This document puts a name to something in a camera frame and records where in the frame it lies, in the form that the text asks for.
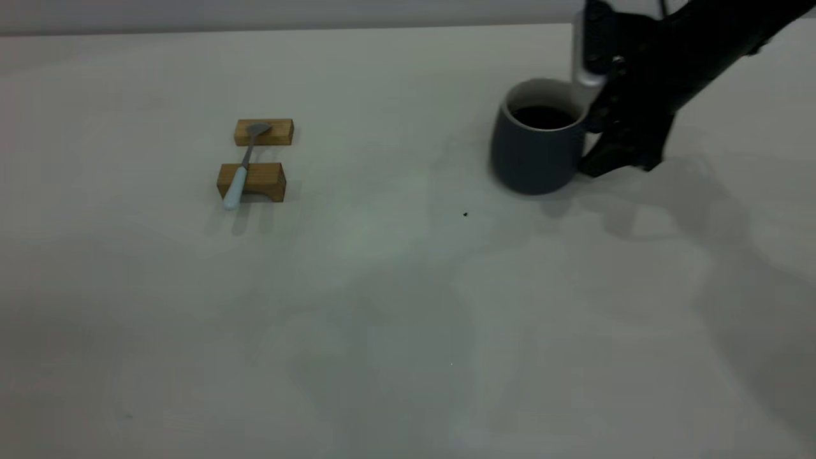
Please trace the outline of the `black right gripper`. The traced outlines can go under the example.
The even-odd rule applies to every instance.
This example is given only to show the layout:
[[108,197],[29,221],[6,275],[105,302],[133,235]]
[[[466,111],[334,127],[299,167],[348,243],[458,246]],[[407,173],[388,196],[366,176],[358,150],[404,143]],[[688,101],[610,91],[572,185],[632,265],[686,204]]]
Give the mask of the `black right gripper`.
[[[708,38],[699,18],[588,21],[588,68],[604,83],[588,128],[601,133],[579,162],[597,178],[620,168],[652,171],[664,160],[674,114],[708,86]],[[635,129],[624,122],[644,117]]]

